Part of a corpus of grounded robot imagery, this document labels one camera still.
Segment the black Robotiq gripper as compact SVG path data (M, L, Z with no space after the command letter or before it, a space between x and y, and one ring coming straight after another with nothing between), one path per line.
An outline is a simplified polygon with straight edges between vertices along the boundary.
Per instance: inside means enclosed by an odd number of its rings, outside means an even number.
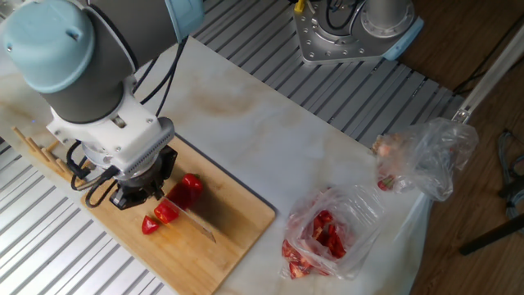
M164 197L162 186L171 176L178 153L170 146L160 151L161 168L152 166L144 173L127 180L118 180L117 189L111 194L110 202L119 210L145 203L150 197L160 200Z

